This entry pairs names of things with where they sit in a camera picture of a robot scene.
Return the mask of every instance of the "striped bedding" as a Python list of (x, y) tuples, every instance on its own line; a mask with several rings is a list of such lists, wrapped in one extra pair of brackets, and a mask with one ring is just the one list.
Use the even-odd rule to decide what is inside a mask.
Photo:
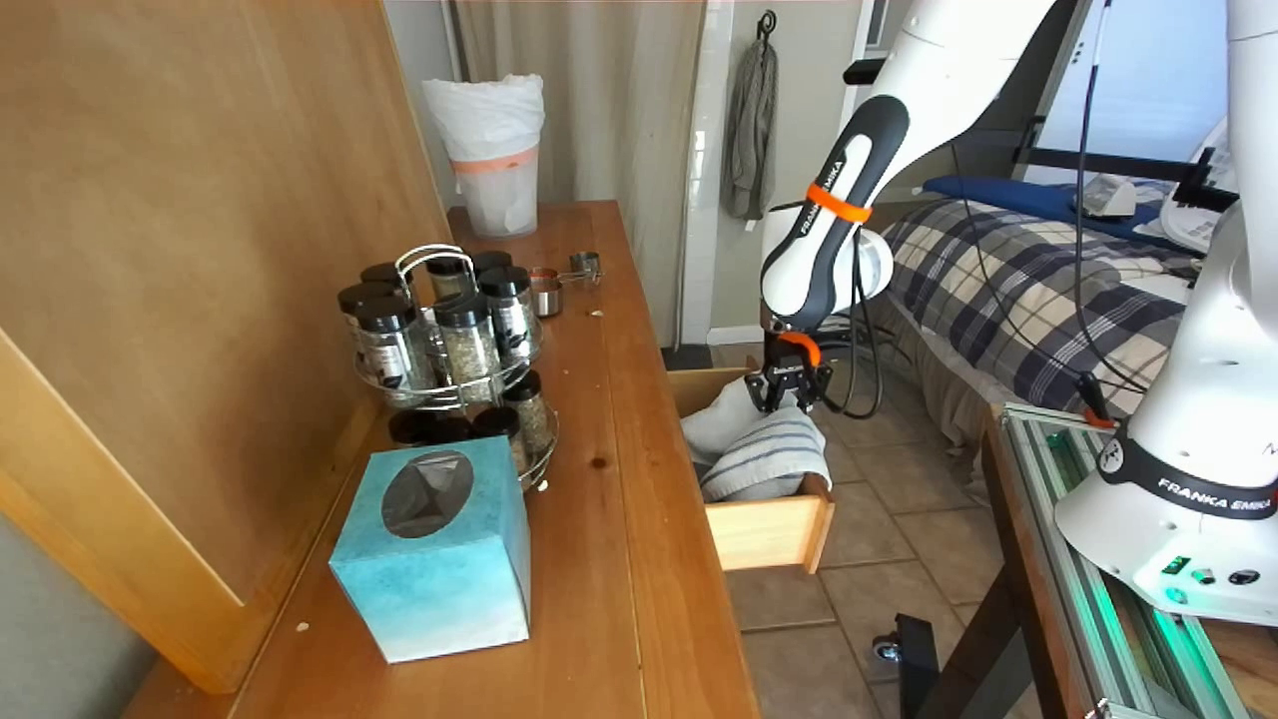
[(1197, 256), (1084, 232), (1084, 319), (1076, 228), (994, 204), (948, 201), (888, 228), (890, 296), (972, 367), (1027, 405), (1080, 413), (1095, 375), (1131, 417), (1168, 359)]

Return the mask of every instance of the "light blue box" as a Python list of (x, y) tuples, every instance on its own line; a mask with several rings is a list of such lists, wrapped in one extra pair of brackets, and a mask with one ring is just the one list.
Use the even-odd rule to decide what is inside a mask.
[[(443, 529), (432, 529), (440, 525), (428, 510), (435, 509), (432, 499), (461, 497), (461, 485), (440, 485), (440, 467), (461, 462), (472, 467), (472, 493)], [(528, 510), (510, 446), (505, 435), (492, 435), (377, 450), (328, 566), (383, 658), (412, 663), (528, 640), (528, 552)]]

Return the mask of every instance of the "wooden cabinet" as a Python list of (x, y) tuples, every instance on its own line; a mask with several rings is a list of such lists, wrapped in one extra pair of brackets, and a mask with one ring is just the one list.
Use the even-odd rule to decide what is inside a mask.
[(237, 690), (371, 413), (337, 289), (448, 218), (377, 0), (17, 0), (0, 510)]
[(486, 248), (522, 269), (601, 250), (602, 284), (568, 289), (545, 323), (561, 446), (553, 487), (528, 497), (533, 640), (387, 667), (328, 570), (352, 470), (243, 688), (214, 699), (159, 667), (132, 715), (757, 715), (620, 209), (546, 209), (538, 225)]

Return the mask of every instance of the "cable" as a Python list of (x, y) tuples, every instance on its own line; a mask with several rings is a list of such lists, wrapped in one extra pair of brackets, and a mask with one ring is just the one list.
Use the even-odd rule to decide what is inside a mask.
[(863, 319), (863, 339), (872, 347), (872, 409), (845, 409), (831, 399), (831, 393), (822, 389), (822, 405), (834, 413), (834, 417), (847, 417), (847, 419), (872, 419), (878, 417), (883, 409), (883, 355), (878, 355), (878, 330), (876, 330), (876, 319), (872, 319), (872, 302), (866, 302), (866, 280), (863, 280), (863, 228), (855, 225), (850, 228), (850, 302), (855, 302), (855, 317)]
[(1080, 128), (1080, 170), (1076, 170), (1076, 319), (1080, 319), (1080, 334), (1085, 339), (1091, 355), (1128, 389), (1136, 389), (1139, 394), (1152, 393), (1152, 382), (1136, 378), (1131, 370), (1123, 370), (1120, 365), (1109, 365), (1109, 355), (1095, 343), (1091, 327), (1085, 327), (1085, 302), (1084, 302), (1084, 176), (1085, 176), (1085, 138), (1091, 138), (1091, 98), (1095, 98), (1095, 80), (1097, 80), (1097, 64), (1091, 64), (1085, 72), (1085, 93), (1084, 93), (1084, 128)]
[(1066, 367), (1064, 359), (1047, 355), (1047, 353), (1012, 319), (1012, 302), (1002, 302), (998, 284), (994, 284), (994, 276), (992, 276), (992, 269), (988, 269), (988, 250), (984, 250), (984, 248), (976, 248), (976, 262), (978, 262), (978, 273), (984, 273), (984, 290), (994, 301), (994, 306), (998, 306), (998, 317), (1002, 317), (1002, 327), (1012, 327), (1012, 334), (1018, 334), (1024, 347), (1027, 347), (1032, 355), (1040, 355), (1047, 367), (1054, 367), (1054, 370), (1064, 370), (1064, 375), (1080, 375), (1080, 370)]

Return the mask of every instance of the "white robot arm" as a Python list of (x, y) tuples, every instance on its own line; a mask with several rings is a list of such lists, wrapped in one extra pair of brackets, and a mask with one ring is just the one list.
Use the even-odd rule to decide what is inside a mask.
[(841, 250), (861, 250), (861, 228), (888, 181), (966, 133), (1007, 85), (1052, 0), (916, 0), (872, 96), (841, 133), (802, 212), (762, 258), (762, 302), (815, 330), (855, 301)]
[[(872, 201), (1002, 88), (1052, 0), (916, 0), (876, 93), (841, 133), (794, 228), (762, 262), (779, 330), (815, 330), (850, 289)], [(1168, 370), (1060, 509), (1064, 534), (1168, 611), (1278, 622), (1278, 5), (1231, 0), (1231, 138), (1243, 204), (1224, 218)]]
[(1161, 611), (1278, 626), (1278, 5), (1231, 5), (1240, 204), (1139, 417), (1060, 531)]

